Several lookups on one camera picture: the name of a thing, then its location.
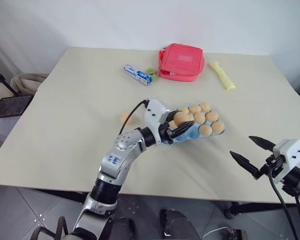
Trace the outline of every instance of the toothpaste box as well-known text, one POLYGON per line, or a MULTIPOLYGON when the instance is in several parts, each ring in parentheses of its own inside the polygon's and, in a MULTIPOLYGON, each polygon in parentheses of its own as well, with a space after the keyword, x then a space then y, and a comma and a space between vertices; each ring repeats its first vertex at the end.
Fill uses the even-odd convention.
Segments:
POLYGON ((139 69, 136 69, 135 67, 127 64, 124 67, 124 71, 126 74, 130 75, 134 79, 138 80, 140 83, 144 85, 149 85, 152 82, 151 76, 145 74, 144 72, 140 71, 139 69))

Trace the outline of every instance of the tile floor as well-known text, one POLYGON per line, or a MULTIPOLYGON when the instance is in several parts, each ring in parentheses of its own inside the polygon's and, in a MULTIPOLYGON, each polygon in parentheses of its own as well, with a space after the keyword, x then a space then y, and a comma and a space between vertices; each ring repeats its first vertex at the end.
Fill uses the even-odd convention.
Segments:
MULTIPOLYGON (((220 227, 244 229, 249 240, 292 240, 293 235, 282 210, 241 214, 226 219, 222 206, 227 202, 197 199, 120 195, 116 215, 134 219, 137 240, 160 239, 159 211, 175 209, 185 214, 202 237, 220 227)), ((29 240, 38 226, 56 230, 64 216, 71 230, 81 210, 81 204, 63 198, 12 186, 0 186, 0 240, 29 240)), ((300 220, 296 209, 290 209, 300 238, 300 220)), ((226 231, 216 231, 204 240, 223 240, 226 231)), ((51 240, 40 235, 39 240, 51 240)))

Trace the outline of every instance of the egg carton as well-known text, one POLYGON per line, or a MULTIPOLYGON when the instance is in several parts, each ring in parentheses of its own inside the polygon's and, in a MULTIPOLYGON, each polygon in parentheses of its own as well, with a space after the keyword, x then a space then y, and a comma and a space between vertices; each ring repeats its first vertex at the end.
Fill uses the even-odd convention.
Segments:
MULTIPOLYGON (((212 124, 213 124, 213 122, 206 121, 203 125, 208 125, 211 127, 212 124)), ((174 138, 173 143, 182 143, 187 140, 193 140, 193 139, 198 139, 198 138, 208 138, 211 136, 223 134, 225 132, 225 130, 223 130, 223 132, 221 132, 221 133, 212 132, 211 135, 205 136, 198 131, 200 126, 201 125, 199 123, 195 122, 191 127, 189 127, 189 129, 187 131, 185 131, 180 136, 177 136, 176 138, 174 138)), ((169 145, 168 141, 164 141, 164 142, 162 142, 162 144, 169 145)))

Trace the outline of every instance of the pink bag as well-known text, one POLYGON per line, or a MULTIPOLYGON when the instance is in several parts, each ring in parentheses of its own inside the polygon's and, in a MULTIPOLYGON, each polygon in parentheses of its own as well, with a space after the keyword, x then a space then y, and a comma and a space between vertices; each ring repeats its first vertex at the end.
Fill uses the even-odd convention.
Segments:
POLYGON ((165 79, 192 82, 205 64, 203 50, 172 43, 159 51, 159 76, 165 79))

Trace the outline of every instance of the brown egg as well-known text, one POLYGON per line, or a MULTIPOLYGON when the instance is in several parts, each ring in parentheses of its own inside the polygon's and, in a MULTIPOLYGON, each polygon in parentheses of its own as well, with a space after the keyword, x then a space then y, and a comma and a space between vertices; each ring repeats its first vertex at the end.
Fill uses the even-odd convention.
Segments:
POLYGON ((201 107, 201 109, 202 109, 203 112, 209 113, 211 111, 211 106, 207 102, 201 103, 200 107, 201 107))
POLYGON ((194 121, 200 125, 204 124, 205 123, 205 115, 202 113, 202 112, 197 112, 195 115, 194 115, 194 121))
POLYGON ((212 128, 209 125, 201 125, 198 131, 204 136, 210 136, 212 134, 212 128))
MULTIPOLYGON (((120 121, 122 124, 124 124, 125 120, 127 119, 127 117, 129 116, 129 112, 123 112, 120 116, 120 121)), ((132 124, 133 122, 133 118, 132 116, 129 118, 129 120, 126 122, 127 125, 132 124)))
POLYGON ((194 121, 194 120, 195 120, 194 116, 192 114, 189 114, 188 121, 194 121))
POLYGON ((178 110, 180 110, 186 114, 189 114, 189 109, 187 107, 182 107, 182 108, 179 108, 178 110))
POLYGON ((225 130, 225 124, 222 121, 216 121, 211 125, 212 131, 214 133, 220 134, 225 130))
POLYGON ((187 121, 189 121, 189 115, 186 114, 183 111, 178 111, 174 116, 173 116, 173 120, 175 125, 179 126, 180 124, 183 124, 187 121))
POLYGON ((193 105, 193 106, 189 107, 189 112, 193 113, 193 114, 200 113, 201 107, 199 105, 193 105))
POLYGON ((171 128, 171 129, 176 129, 178 126, 175 124, 175 121, 170 121, 169 122, 169 127, 171 128))
POLYGON ((217 112, 211 111, 205 115, 205 120, 210 121, 212 123, 216 122, 219 118, 219 114, 217 112))

